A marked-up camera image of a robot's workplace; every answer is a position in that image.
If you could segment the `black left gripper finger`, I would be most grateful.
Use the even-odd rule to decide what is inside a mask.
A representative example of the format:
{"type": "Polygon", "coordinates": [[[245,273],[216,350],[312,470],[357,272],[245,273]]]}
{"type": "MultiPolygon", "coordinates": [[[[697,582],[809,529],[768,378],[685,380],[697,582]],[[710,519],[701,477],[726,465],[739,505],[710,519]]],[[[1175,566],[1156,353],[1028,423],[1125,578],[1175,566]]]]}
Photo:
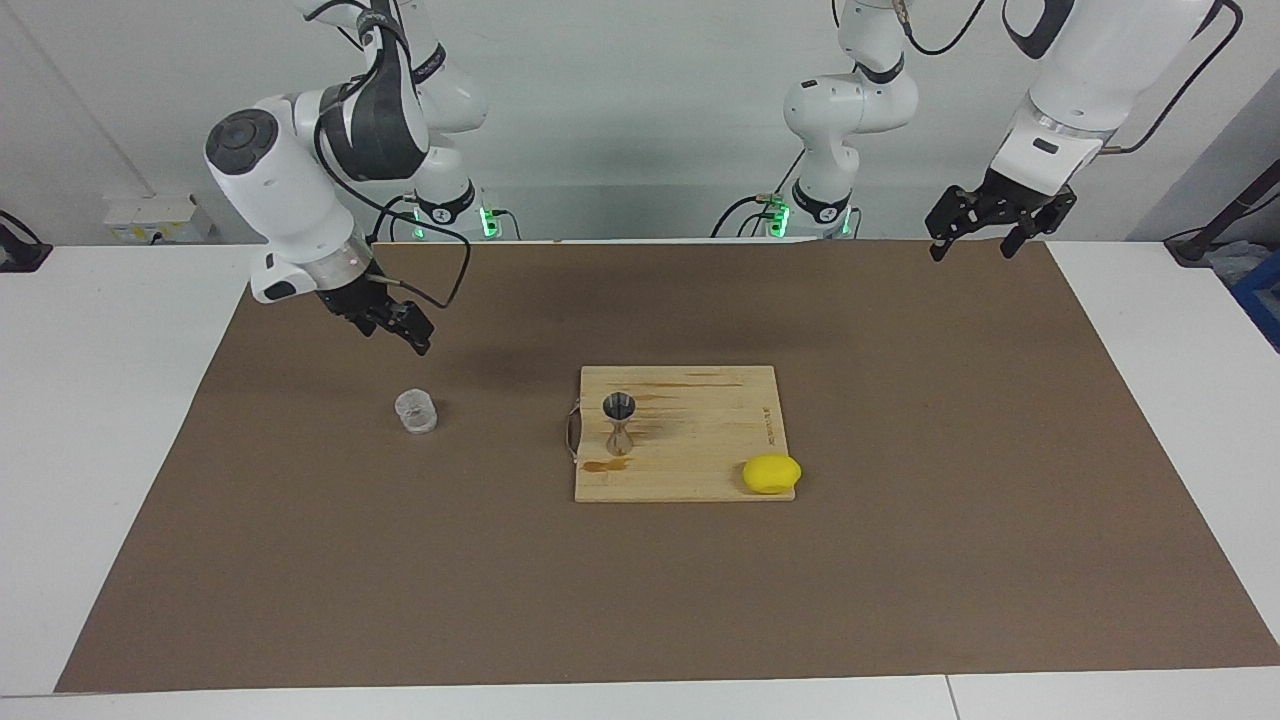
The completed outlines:
{"type": "Polygon", "coordinates": [[[1075,202],[1074,191],[1064,190],[1034,211],[1019,211],[1012,229],[1002,240],[1002,256],[1012,259],[1029,240],[1038,234],[1052,234],[1073,210],[1075,202]]]}
{"type": "Polygon", "coordinates": [[[941,263],[956,241],[986,227],[980,200],[977,190],[952,184],[927,213],[925,228],[932,238],[929,252],[934,263],[941,263]]]}

